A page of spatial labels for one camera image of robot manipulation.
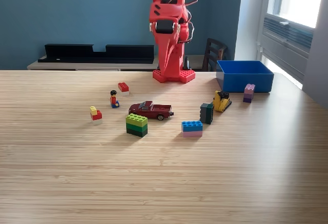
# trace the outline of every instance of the red toy car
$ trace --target red toy car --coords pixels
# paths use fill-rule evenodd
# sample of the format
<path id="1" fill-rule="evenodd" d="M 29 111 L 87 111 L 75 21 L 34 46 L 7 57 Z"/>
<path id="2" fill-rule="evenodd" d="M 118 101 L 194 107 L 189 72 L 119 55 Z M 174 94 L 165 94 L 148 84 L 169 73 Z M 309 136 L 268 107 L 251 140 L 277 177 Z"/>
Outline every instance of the red toy car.
<path id="1" fill-rule="evenodd" d="M 142 115 L 147 118 L 157 118 L 163 120 L 174 115 L 171 105 L 154 105 L 152 101 L 145 101 L 141 104 L 131 105 L 129 114 Z"/>

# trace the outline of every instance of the black tray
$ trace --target black tray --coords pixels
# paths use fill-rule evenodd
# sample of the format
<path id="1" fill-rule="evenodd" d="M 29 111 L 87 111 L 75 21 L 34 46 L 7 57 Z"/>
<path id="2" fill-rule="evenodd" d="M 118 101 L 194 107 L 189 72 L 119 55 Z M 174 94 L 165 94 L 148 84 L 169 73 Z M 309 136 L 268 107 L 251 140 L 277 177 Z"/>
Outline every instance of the black tray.
<path id="1" fill-rule="evenodd" d="M 153 45 L 106 45 L 105 52 L 94 52 L 93 45 L 46 44 L 45 58 L 39 63 L 152 64 Z"/>

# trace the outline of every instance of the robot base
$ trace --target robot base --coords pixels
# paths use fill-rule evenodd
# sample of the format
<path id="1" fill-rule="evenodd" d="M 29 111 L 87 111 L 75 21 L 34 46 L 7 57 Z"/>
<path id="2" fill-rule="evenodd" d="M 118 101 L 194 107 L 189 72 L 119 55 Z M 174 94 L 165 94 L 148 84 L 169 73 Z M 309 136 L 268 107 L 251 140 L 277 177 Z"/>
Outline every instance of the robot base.
<path id="1" fill-rule="evenodd" d="M 182 82 L 187 83 L 196 77 L 196 73 L 193 70 L 180 70 L 179 77 L 164 77 L 161 75 L 160 70 L 153 71 L 153 78 L 161 83 L 164 82 Z"/>

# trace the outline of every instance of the wooden chair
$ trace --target wooden chair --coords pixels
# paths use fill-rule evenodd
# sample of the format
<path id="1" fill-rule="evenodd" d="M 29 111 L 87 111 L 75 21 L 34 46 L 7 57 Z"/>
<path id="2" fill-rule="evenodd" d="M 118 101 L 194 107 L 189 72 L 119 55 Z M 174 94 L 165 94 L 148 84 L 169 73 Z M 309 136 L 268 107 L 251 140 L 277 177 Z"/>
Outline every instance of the wooden chair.
<path id="1" fill-rule="evenodd" d="M 218 60 L 223 60 L 227 46 L 215 39 L 208 38 L 206 43 L 206 49 L 204 54 L 204 61 L 202 66 L 202 71 L 209 71 L 210 63 L 210 72 L 216 71 L 216 64 Z"/>

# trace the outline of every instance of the window blind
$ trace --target window blind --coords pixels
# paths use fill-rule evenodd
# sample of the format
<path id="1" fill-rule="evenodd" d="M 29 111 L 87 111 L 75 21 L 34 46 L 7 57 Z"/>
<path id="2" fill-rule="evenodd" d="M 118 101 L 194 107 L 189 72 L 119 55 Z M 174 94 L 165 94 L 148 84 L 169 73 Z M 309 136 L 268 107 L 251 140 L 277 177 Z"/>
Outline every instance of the window blind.
<path id="1" fill-rule="evenodd" d="M 313 32 L 310 30 L 298 28 L 290 23 L 283 25 L 268 16 L 264 18 L 264 28 L 285 38 L 291 44 L 297 43 L 308 49 L 311 48 Z"/>

